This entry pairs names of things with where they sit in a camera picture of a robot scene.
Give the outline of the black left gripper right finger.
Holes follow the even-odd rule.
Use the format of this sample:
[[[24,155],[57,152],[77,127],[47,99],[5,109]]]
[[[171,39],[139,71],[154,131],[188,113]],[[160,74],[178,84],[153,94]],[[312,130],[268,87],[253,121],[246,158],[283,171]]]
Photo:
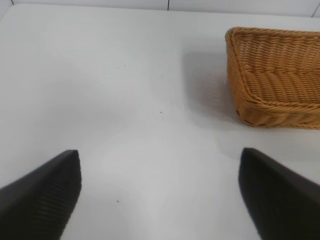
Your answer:
[[[240,157],[242,199],[263,240],[318,240],[320,186],[254,148]]]

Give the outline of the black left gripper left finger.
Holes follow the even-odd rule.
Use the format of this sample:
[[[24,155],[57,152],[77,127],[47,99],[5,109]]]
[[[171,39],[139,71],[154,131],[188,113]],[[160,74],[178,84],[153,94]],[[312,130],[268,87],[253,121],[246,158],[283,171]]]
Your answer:
[[[66,150],[0,190],[2,240],[59,240],[82,189],[77,150]]]

